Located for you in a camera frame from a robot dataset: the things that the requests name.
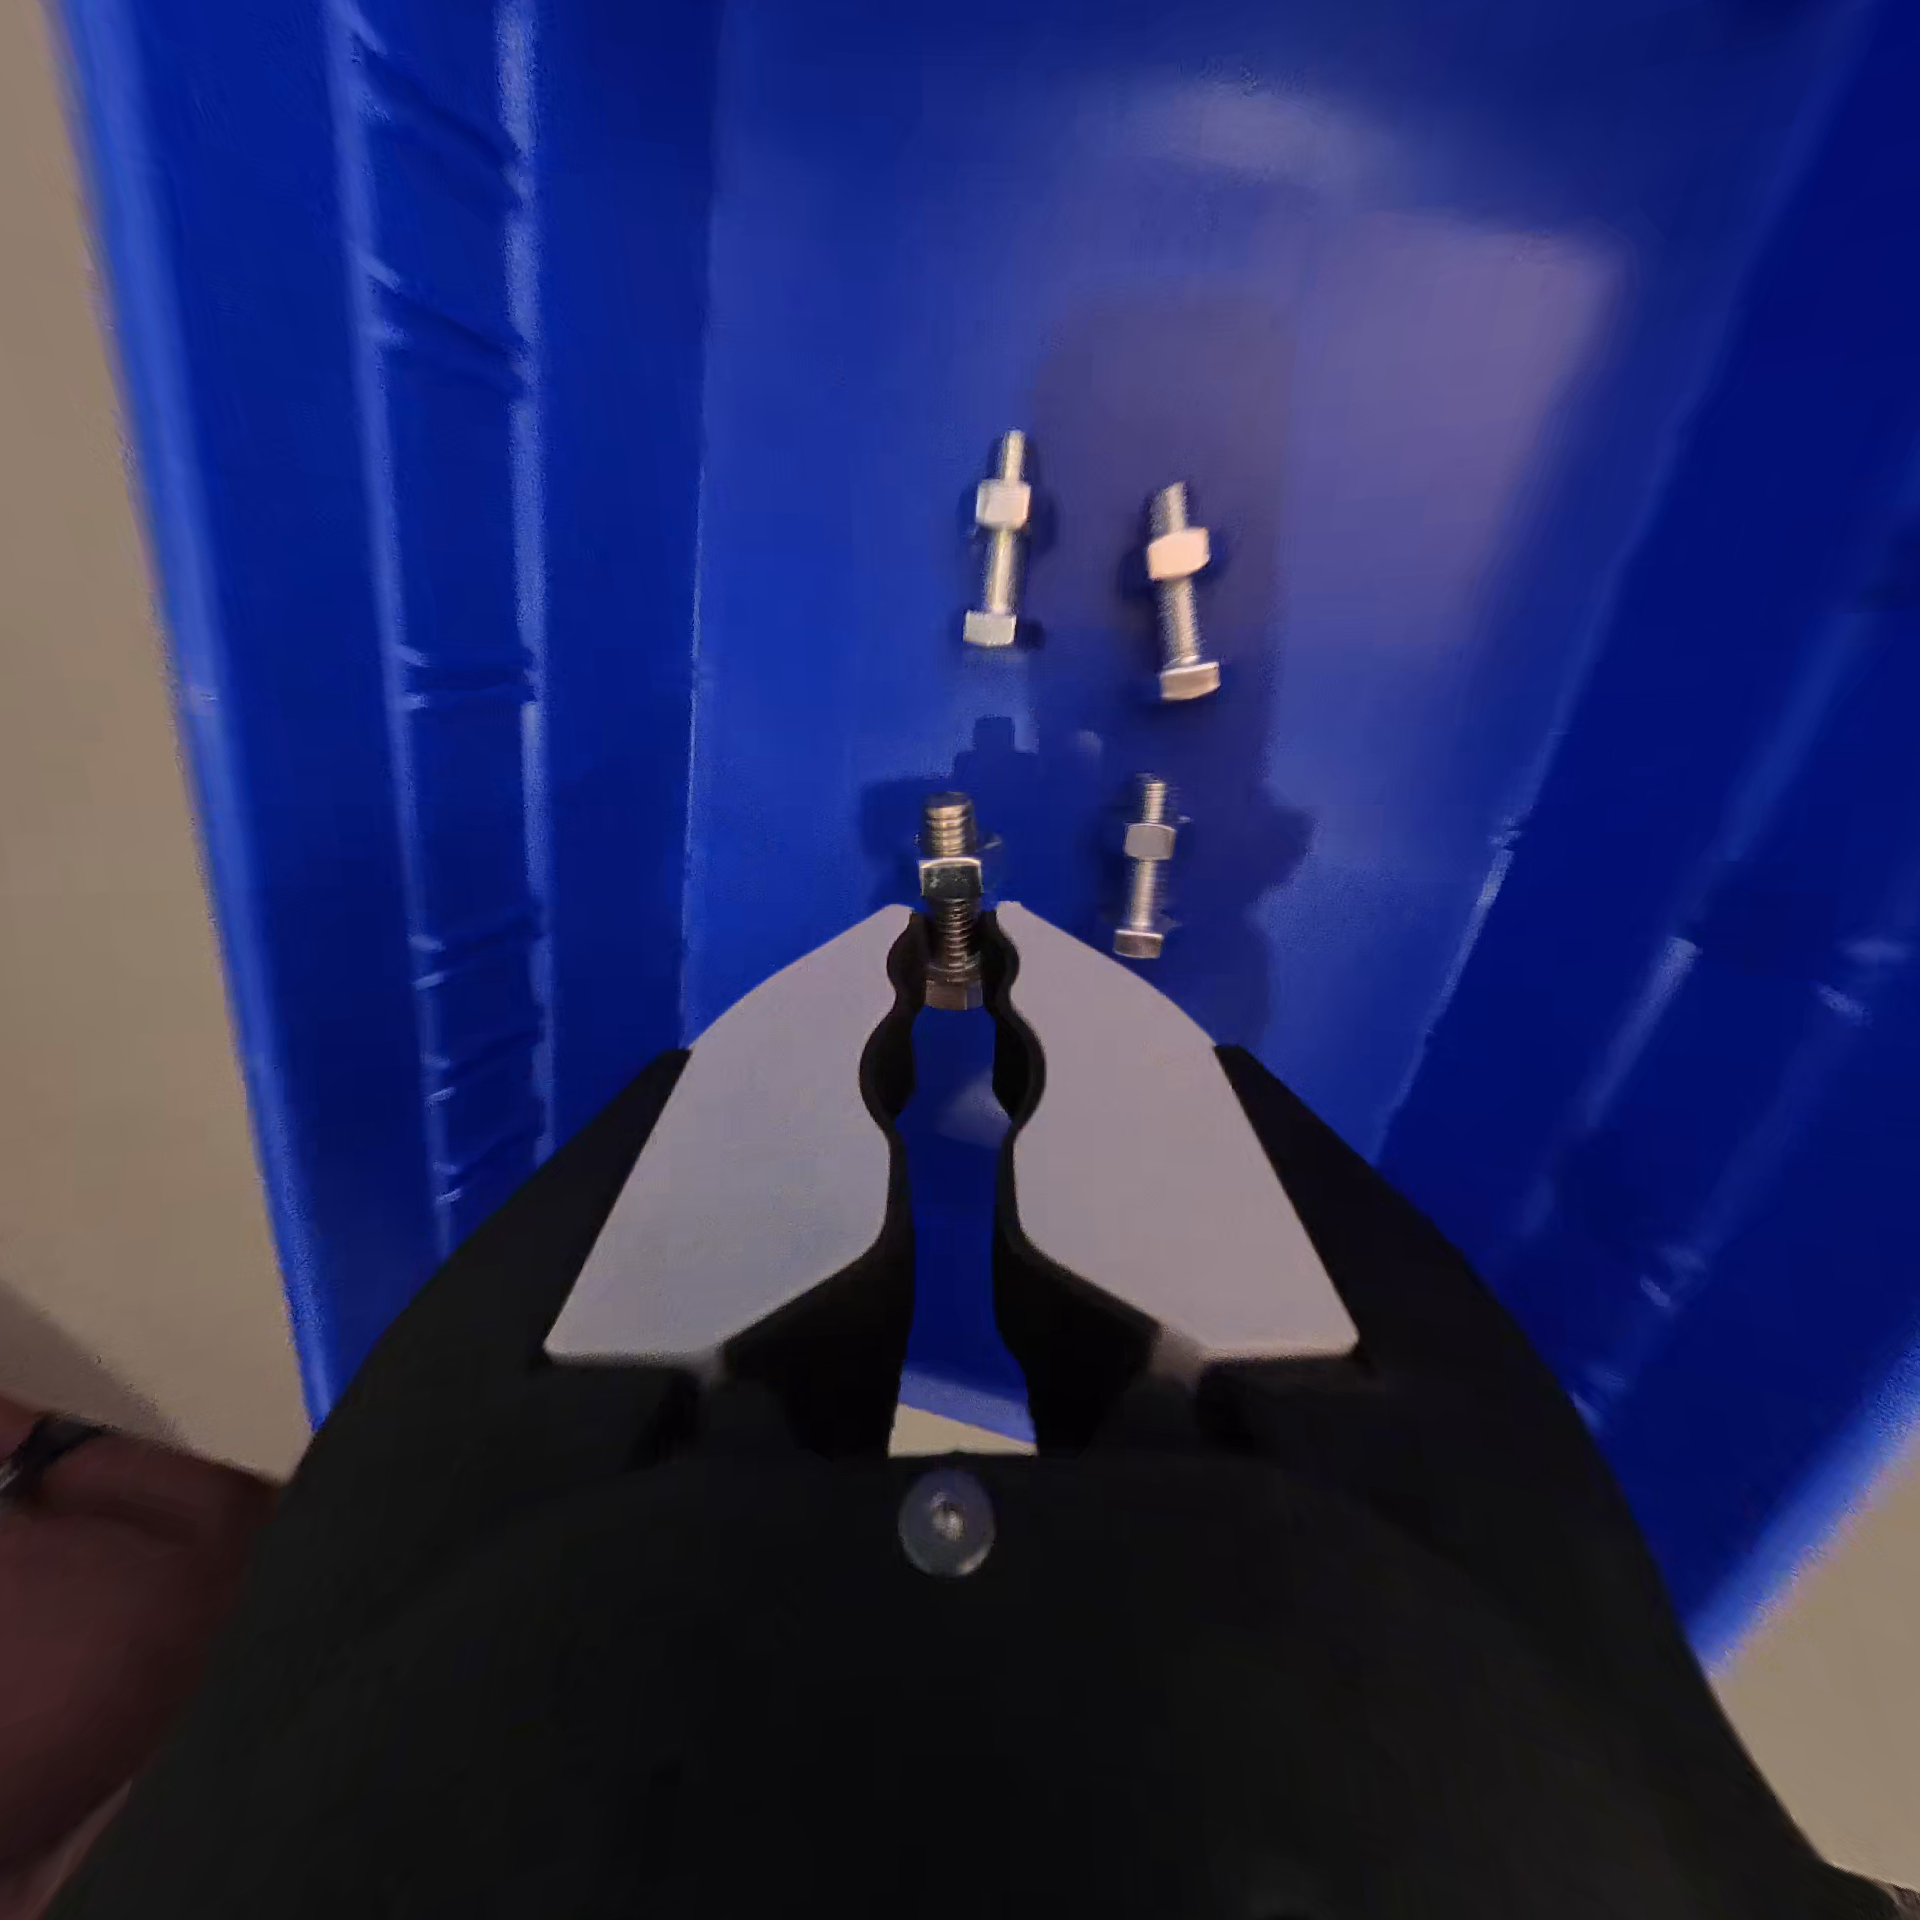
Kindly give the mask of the steel hex bolt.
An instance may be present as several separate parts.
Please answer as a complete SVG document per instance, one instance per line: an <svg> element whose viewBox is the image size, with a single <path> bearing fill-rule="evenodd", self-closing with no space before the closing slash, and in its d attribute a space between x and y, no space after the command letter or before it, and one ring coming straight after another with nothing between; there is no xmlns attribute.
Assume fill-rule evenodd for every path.
<svg viewBox="0 0 1920 1920"><path fill-rule="evenodd" d="M1203 523L1193 519L1185 482L1174 482L1152 493L1147 503L1144 543L1150 538L1182 525ZM1155 586L1144 574L1159 613L1159 699L1163 703L1199 702L1221 689L1221 666L1204 644L1197 615L1196 582L1203 574L1163 586Z"/></svg>
<svg viewBox="0 0 1920 1920"><path fill-rule="evenodd" d="M1119 825L1115 828L1115 847L1119 852L1123 865L1123 890L1110 926L1110 953L1123 963L1157 963L1163 955L1171 933L1168 876L1174 858L1157 867L1134 865L1124 858L1119 843L1127 823L1155 820L1182 823L1174 847L1177 858L1185 831L1185 819L1179 811L1172 781L1163 774L1137 774L1131 789L1131 798L1123 809Z"/></svg>
<svg viewBox="0 0 1920 1920"><path fill-rule="evenodd" d="M981 835L975 806L967 794L929 796L921 805L919 860L947 852L972 852L992 839ZM981 919L988 899L979 903L921 901L926 923L926 1009L937 1013L972 1013L982 1003Z"/></svg>
<svg viewBox="0 0 1920 1920"><path fill-rule="evenodd" d="M1025 478L1025 431L1019 428L998 434L984 478L996 474L1024 479L1031 487ZM1032 487L1031 501L1031 523L1024 535L982 535L972 523L979 549L979 586L975 598L963 620L963 643L968 649L998 651L1017 644L1024 553L1035 525Z"/></svg>

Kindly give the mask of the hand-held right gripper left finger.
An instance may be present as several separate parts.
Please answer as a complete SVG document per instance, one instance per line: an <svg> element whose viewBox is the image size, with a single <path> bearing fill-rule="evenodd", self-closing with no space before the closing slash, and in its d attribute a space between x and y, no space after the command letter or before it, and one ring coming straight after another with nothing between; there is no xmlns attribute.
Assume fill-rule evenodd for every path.
<svg viewBox="0 0 1920 1920"><path fill-rule="evenodd" d="M917 1297L919 1011L921 919L886 906L719 1014L544 1354L753 1385L804 1449L884 1449Z"/></svg>

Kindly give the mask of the blue plastic bin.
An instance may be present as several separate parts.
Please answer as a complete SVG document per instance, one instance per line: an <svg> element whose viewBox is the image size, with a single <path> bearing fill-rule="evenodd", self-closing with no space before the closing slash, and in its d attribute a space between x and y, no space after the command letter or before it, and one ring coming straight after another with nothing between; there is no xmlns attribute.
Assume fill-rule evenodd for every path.
<svg viewBox="0 0 1920 1920"><path fill-rule="evenodd" d="M1740 1641L1916 1425L1916 5L53 13L312 1414L923 790L1092 933L1152 771Z"/></svg>

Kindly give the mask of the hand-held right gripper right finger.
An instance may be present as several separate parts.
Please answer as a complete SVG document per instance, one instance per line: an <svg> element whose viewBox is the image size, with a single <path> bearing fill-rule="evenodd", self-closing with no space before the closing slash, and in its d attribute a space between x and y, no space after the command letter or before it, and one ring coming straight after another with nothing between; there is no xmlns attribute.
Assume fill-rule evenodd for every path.
<svg viewBox="0 0 1920 1920"><path fill-rule="evenodd" d="M992 1302L1040 1449L1084 1449L1141 1382L1343 1365L1352 1315L1209 1033L1021 903L992 931L1006 1118Z"/></svg>

